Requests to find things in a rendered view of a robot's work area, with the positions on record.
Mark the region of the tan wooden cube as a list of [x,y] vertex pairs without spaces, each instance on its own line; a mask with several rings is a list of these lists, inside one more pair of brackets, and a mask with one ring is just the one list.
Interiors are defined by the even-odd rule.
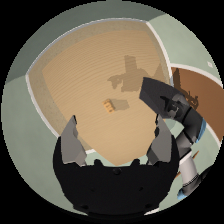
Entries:
[[111,108],[111,105],[110,105],[109,101],[105,102],[104,106],[105,106],[106,109]]
[[108,113],[109,114],[111,114],[111,113],[113,113],[114,112],[114,110],[113,110],[113,108],[111,107],[111,108],[109,108],[109,109],[107,109],[107,111],[108,111]]

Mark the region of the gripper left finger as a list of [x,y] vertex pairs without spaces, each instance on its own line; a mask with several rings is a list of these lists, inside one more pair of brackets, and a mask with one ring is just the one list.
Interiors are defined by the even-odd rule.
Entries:
[[[62,134],[58,137],[53,153],[54,173],[61,185],[62,192],[67,194],[66,180],[76,168],[86,166],[86,151],[77,139],[76,117],[72,115]],[[76,137],[76,138],[75,138]]]

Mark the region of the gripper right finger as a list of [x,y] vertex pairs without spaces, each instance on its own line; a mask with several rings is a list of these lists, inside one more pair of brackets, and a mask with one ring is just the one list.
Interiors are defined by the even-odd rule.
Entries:
[[160,114],[156,115],[155,123],[155,139],[146,153],[146,164],[156,166],[164,172],[167,179],[165,193],[168,193],[179,169],[179,150],[174,135]]

